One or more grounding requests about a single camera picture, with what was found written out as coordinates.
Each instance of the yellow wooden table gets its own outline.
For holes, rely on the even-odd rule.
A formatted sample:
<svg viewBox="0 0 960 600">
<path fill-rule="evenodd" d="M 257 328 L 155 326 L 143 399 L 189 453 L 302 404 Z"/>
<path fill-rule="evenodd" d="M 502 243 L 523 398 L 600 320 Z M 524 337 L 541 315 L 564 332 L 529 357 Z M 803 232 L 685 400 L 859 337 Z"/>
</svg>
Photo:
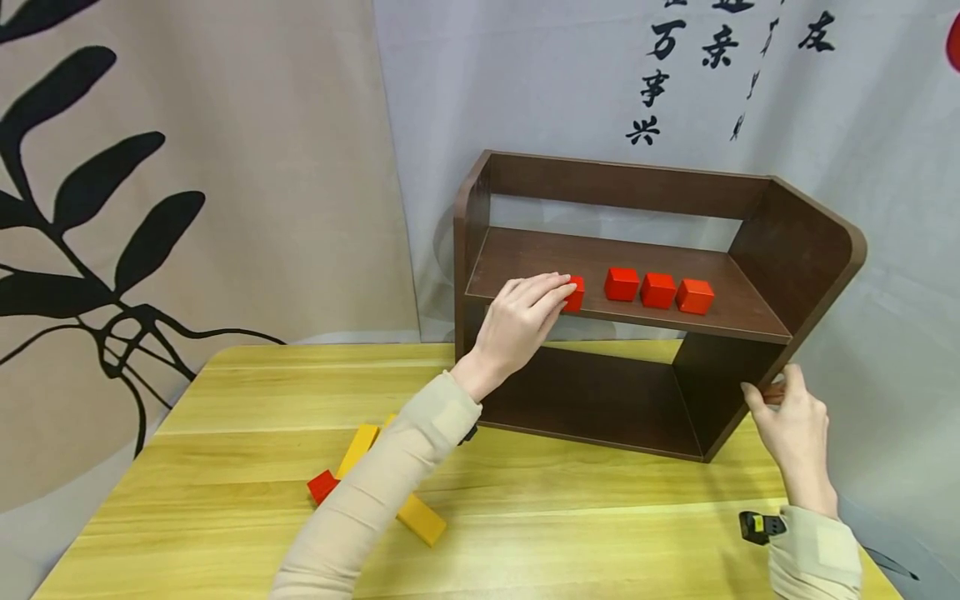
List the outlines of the yellow wooden table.
<svg viewBox="0 0 960 600">
<path fill-rule="evenodd" d="M 669 361 L 673 342 L 561 346 Z M 336 469 L 453 360 L 450 345 L 218 354 L 36 598 L 264 598 Z M 359 598 L 771 598 L 737 513 L 774 513 L 777 469 L 744 420 L 710 465 L 481 428 L 420 488 L 448 522 L 429 549 L 395 522 Z M 899 598 L 864 555 L 864 598 Z"/>
</svg>

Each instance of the beige sleeve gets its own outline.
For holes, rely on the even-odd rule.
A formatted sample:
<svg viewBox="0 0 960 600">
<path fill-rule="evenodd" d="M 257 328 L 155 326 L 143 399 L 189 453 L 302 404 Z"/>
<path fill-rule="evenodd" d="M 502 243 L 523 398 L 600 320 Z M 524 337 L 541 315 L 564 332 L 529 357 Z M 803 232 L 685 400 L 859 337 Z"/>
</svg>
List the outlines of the beige sleeve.
<svg viewBox="0 0 960 600">
<path fill-rule="evenodd" d="M 428 383 L 297 535 L 270 597 L 350 598 L 367 556 L 420 481 L 480 418 L 448 372 Z"/>
<path fill-rule="evenodd" d="M 859 544 L 850 527 L 828 516 L 785 506 L 786 533 L 770 538 L 770 584 L 785 600 L 856 600 Z"/>
</svg>

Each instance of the chinese calligraphy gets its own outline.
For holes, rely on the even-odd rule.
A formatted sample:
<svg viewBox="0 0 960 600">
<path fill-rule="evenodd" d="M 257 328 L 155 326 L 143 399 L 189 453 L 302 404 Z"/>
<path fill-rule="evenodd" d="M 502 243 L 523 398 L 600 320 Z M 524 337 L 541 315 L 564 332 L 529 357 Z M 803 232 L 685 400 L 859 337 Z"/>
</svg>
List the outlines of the chinese calligraphy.
<svg viewBox="0 0 960 600">
<path fill-rule="evenodd" d="M 643 104 L 650 108 L 654 105 L 654 100 L 657 99 L 657 96 L 660 96 L 665 91 L 663 89 L 663 82 L 670 79 L 670 76 L 657 69 L 656 74 L 642 79 L 647 85 L 647 88 L 641 91 L 640 95 L 647 97 L 647 99 L 643 101 Z"/>
<path fill-rule="evenodd" d="M 655 34 L 660 36 L 660 39 L 654 44 L 653 52 L 648 52 L 647 55 L 652 54 L 657 57 L 658 60 L 663 60 L 670 56 L 670 53 L 673 52 L 674 47 L 677 45 L 677 40 L 670 35 L 671 32 L 677 28 L 684 29 L 685 27 L 686 21 L 681 19 L 654 25 L 651 29 L 654 30 Z"/>
<path fill-rule="evenodd" d="M 731 13 L 744 12 L 754 7 L 753 2 L 744 2 L 744 0 L 717 0 L 716 4 L 710 6 L 712 9 L 720 9 Z"/>
<path fill-rule="evenodd" d="M 640 138 L 642 137 L 647 142 L 647 146 L 654 145 L 654 138 L 651 135 L 660 135 L 660 130 L 655 128 L 657 125 L 657 117 L 651 115 L 650 120 L 647 121 L 643 119 L 642 125 L 637 121 L 634 121 L 634 130 L 630 133 L 627 133 L 624 137 L 630 138 L 630 143 L 636 145 Z"/>
<path fill-rule="evenodd" d="M 780 24 L 780 18 L 777 17 L 774 20 L 770 21 L 770 35 L 767 36 L 767 41 L 763 44 L 763 50 L 760 50 L 760 55 L 762 57 L 767 56 L 767 50 L 770 49 L 770 42 L 774 40 L 774 30 L 777 29 L 777 26 Z"/>
<path fill-rule="evenodd" d="M 824 11 L 820 15 L 820 20 L 816 23 L 810 23 L 806 27 L 809 28 L 810 33 L 806 35 L 804 41 L 797 44 L 798 48 L 813 48 L 817 52 L 832 52 L 835 50 L 833 44 L 824 41 L 824 37 L 827 35 L 827 25 L 833 22 L 833 15 L 827 11 Z"/>
<path fill-rule="evenodd" d="M 733 126 L 733 135 L 730 136 L 730 141 L 734 141 L 740 135 L 740 128 L 743 127 L 743 119 L 747 116 L 746 113 L 740 115 L 740 118 L 736 120 L 736 125 Z"/>
<path fill-rule="evenodd" d="M 723 29 L 713 35 L 713 43 L 703 47 L 709 54 L 709 57 L 704 59 L 704 66 L 709 65 L 711 69 L 715 69 L 720 65 L 720 62 L 727 66 L 730 65 L 730 57 L 726 56 L 727 48 L 735 48 L 740 45 L 740 42 L 731 39 L 730 34 L 732 33 L 733 30 L 724 25 Z"/>
<path fill-rule="evenodd" d="M 756 87 L 756 80 L 760 79 L 760 72 L 757 71 L 754 73 L 753 79 L 750 81 L 750 93 L 747 94 L 747 100 L 750 100 L 754 97 L 754 88 Z"/>
</svg>

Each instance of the curtain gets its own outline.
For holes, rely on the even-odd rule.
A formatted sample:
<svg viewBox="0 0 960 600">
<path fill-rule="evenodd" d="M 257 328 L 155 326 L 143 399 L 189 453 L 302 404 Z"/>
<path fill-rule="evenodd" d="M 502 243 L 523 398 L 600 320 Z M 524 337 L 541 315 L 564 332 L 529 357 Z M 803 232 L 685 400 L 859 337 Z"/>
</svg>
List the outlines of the curtain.
<svg viewBox="0 0 960 600">
<path fill-rule="evenodd" d="M 891 571 L 904 594 L 956 597 L 957 10 L 375 0 L 424 340 L 451 336 L 450 207 L 486 148 L 781 176 L 860 226 L 870 247 L 798 357 L 831 412 L 835 484 L 872 519 L 857 535 L 921 576 Z M 738 226 L 510 198 L 493 199 L 492 222 L 710 250 Z M 565 338 L 677 335 L 561 319 Z M 914 590 L 935 581 L 953 587 Z"/>
<path fill-rule="evenodd" d="M 7 0 L 0 73 L 18 598 L 217 350 L 419 332 L 369 2 Z"/>
</svg>

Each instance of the red wooden block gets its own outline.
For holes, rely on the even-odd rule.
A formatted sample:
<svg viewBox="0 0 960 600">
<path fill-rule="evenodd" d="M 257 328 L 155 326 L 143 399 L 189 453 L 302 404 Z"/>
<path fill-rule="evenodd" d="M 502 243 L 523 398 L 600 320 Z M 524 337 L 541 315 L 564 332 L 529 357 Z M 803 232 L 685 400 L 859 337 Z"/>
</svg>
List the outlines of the red wooden block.
<svg viewBox="0 0 960 600">
<path fill-rule="evenodd" d="M 618 269 L 610 267 L 607 270 L 607 281 L 603 284 L 607 300 L 632 302 L 636 298 L 636 290 L 640 289 L 640 277 L 635 269 Z"/>
<path fill-rule="evenodd" d="M 640 301 L 649 308 L 670 308 L 676 293 L 673 277 L 663 273 L 648 273 L 640 286 Z"/>
<path fill-rule="evenodd" d="M 566 306 L 564 306 L 563 312 L 565 313 L 574 313 L 580 310 L 580 307 L 584 303 L 584 279 L 579 275 L 570 276 L 570 283 L 576 283 L 577 289 L 573 290 L 573 294 L 570 294 L 566 297 Z"/>
<path fill-rule="evenodd" d="M 706 315 L 713 304 L 713 289 L 700 279 L 684 279 L 677 292 L 677 307 L 685 313 Z"/>
<path fill-rule="evenodd" d="M 329 470 L 325 470 L 306 482 L 306 487 L 310 490 L 310 495 L 313 496 L 314 502 L 317 503 L 317 506 L 320 506 L 321 503 L 326 500 L 326 497 L 333 492 L 333 489 L 337 487 L 338 483 L 340 483 L 340 480 L 334 478 L 333 473 Z"/>
</svg>

